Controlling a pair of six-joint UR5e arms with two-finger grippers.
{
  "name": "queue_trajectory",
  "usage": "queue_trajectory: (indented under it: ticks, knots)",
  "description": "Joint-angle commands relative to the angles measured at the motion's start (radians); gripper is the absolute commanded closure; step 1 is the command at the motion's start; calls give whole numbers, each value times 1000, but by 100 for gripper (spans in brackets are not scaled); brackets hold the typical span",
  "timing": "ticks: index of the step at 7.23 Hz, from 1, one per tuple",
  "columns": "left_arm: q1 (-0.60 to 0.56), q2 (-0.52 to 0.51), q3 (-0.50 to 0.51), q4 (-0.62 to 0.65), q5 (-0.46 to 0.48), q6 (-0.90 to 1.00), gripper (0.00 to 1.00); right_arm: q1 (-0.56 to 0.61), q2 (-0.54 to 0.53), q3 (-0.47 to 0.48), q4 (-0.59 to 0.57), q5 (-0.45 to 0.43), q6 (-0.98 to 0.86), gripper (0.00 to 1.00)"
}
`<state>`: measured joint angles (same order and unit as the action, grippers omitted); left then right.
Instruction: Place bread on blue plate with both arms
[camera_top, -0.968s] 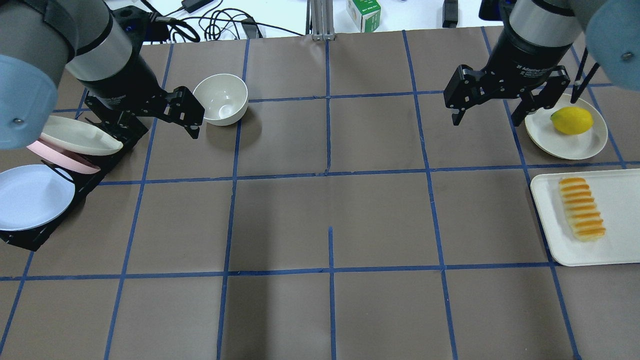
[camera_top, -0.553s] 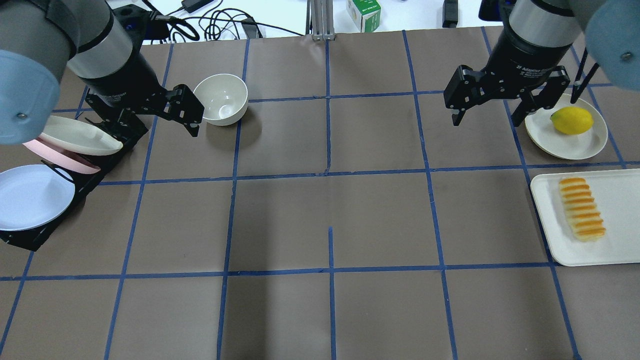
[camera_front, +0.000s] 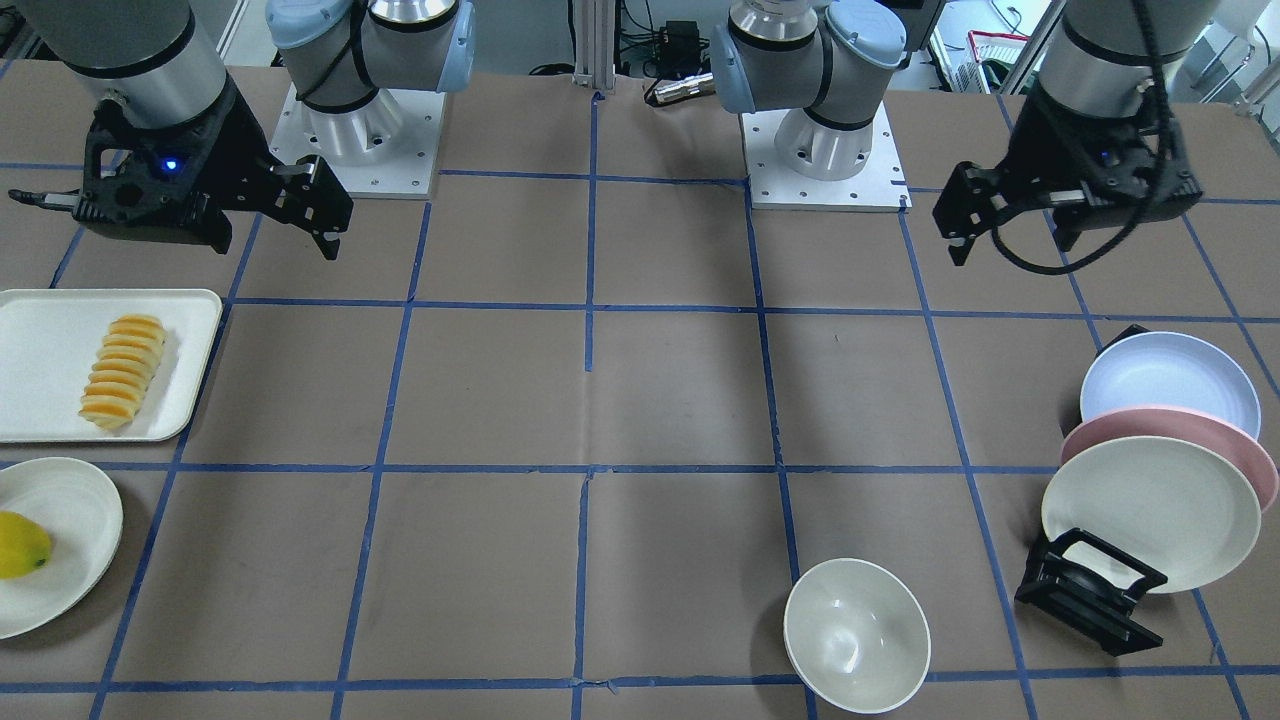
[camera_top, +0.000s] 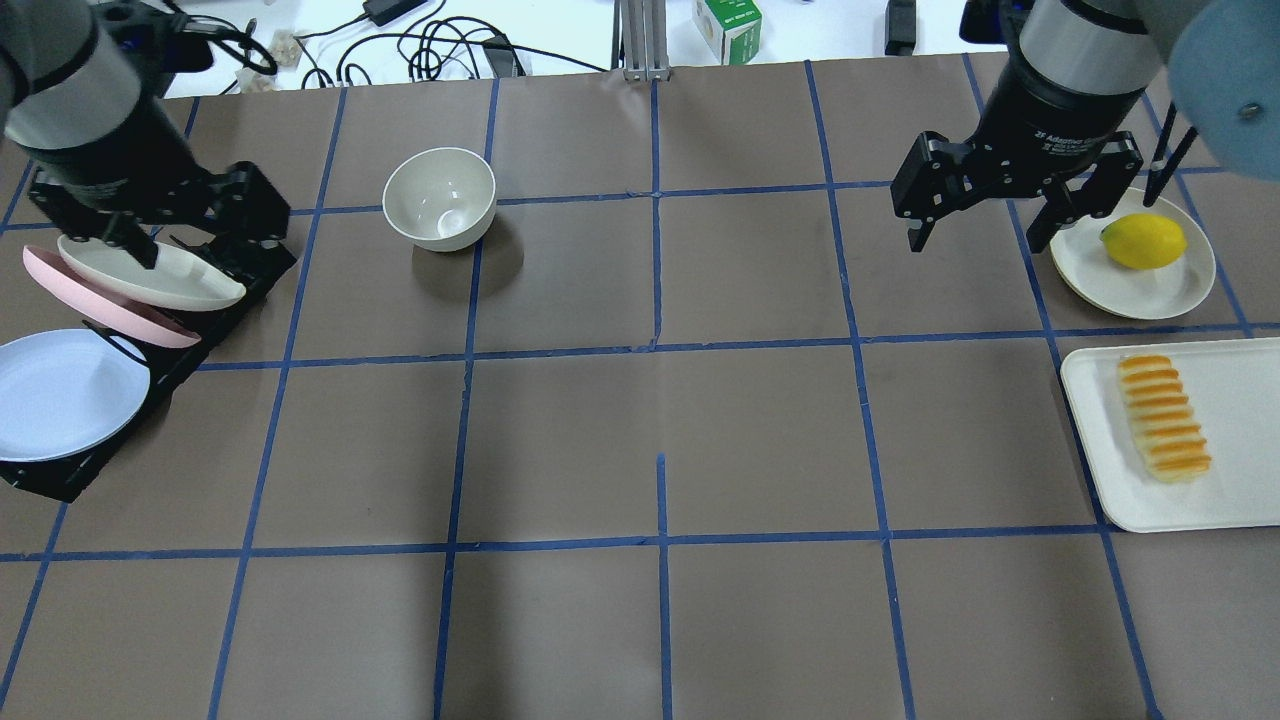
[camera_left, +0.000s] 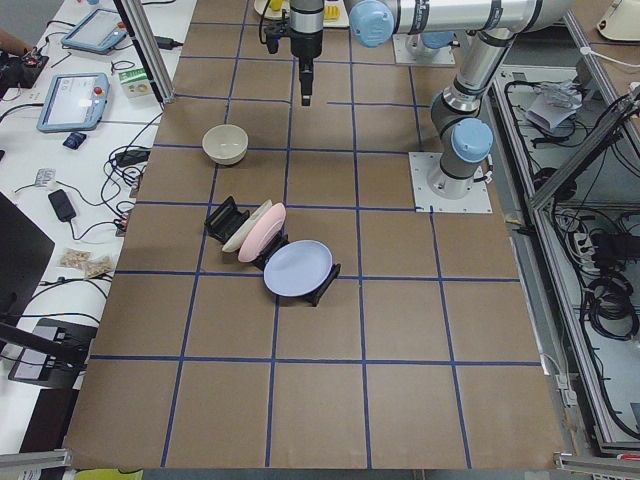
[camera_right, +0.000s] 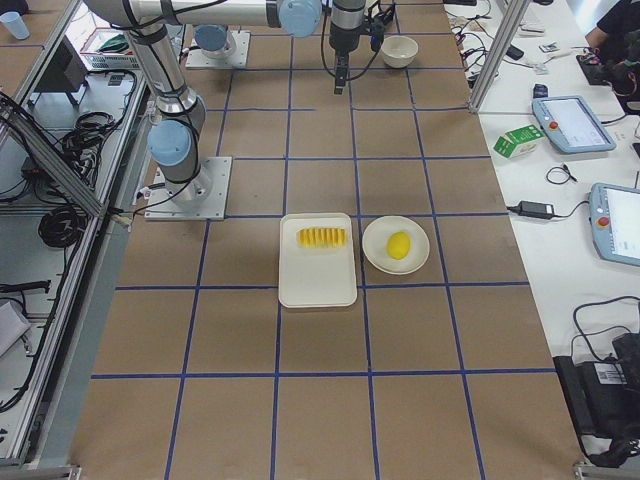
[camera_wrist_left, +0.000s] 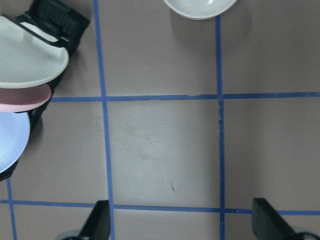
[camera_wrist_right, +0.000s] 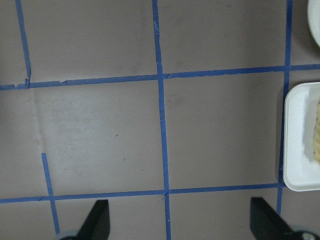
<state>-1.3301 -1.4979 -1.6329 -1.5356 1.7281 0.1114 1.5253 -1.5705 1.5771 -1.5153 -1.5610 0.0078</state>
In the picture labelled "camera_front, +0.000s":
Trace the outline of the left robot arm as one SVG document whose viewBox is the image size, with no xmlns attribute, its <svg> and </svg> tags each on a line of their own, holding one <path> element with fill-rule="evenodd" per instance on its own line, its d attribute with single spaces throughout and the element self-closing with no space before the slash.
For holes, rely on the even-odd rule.
<svg viewBox="0 0 1280 720">
<path fill-rule="evenodd" d="M 1203 197 L 1169 97 L 1215 1 L 1069 1 L 1004 159 L 951 172 L 932 215 L 963 265 L 989 234 L 1015 266 L 1064 275 L 1147 222 Z M 737 1 L 710 41 L 727 111 L 785 111 L 785 161 L 820 181 L 856 174 L 906 29 L 877 1 Z"/>
</svg>

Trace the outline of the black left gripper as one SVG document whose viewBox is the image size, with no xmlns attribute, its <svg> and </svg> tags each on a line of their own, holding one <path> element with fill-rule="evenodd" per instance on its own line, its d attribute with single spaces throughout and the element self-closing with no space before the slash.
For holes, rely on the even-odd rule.
<svg viewBox="0 0 1280 720">
<path fill-rule="evenodd" d="M 1162 87 L 1120 118 L 1085 117 L 1034 87 L 1000 172 L 960 161 L 932 217 L 952 264 L 964 266 L 979 236 L 1027 211 L 1052 211 L 1053 241 L 1066 252 L 1087 231 L 1169 220 L 1203 196 Z"/>
</svg>

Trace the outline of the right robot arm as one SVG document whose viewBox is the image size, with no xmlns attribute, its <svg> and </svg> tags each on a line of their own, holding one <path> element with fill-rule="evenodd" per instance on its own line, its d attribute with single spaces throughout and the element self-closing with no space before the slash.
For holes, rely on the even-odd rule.
<svg viewBox="0 0 1280 720">
<path fill-rule="evenodd" d="M 337 161 L 387 149 L 392 92 L 458 92 L 474 65 L 468 1 L 270 1 L 266 22 L 315 133 L 275 156 L 187 1 L 20 1 L 19 13 L 93 96 L 81 186 L 10 190 L 114 238 L 230 246 L 228 211 L 260 211 L 335 259 L 353 202 Z"/>
</svg>

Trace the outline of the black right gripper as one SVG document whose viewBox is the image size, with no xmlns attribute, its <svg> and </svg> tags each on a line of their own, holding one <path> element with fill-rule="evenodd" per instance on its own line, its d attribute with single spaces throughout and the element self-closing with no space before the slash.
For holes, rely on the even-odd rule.
<svg viewBox="0 0 1280 720">
<path fill-rule="evenodd" d="M 79 191 L 9 190 L 26 206 L 72 211 L 76 222 L 114 240 L 230 246 L 228 211 L 260 211 L 310 234 L 335 261 L 355 209 L 330 163 L 306 155 L 279 164 L 233 78 L 195 118 L 160 129 L 127 120 L 102 99 L 86 138 Z"/>
</svg>

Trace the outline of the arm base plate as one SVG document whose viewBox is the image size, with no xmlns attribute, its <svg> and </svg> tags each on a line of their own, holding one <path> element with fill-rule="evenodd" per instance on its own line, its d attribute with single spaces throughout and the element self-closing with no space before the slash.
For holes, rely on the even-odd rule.
<svg viewBox="0 0 1280 720">
<path fill-rule="evenodd" d="M 805 111 L 739 117 L 751 205 L 763 210 L 896 213 L 913 206 L 884 104 L 840 131 Z"/>
<path fill-rule="evenodd" d="M 273 154 L 317 154 L 353 199 L 430 199 L 447 94 L 381 88 L 370 104 L 340 114 L 307 108 L 293 95 L 289 88 L 271 135 Z"/>
</svg>

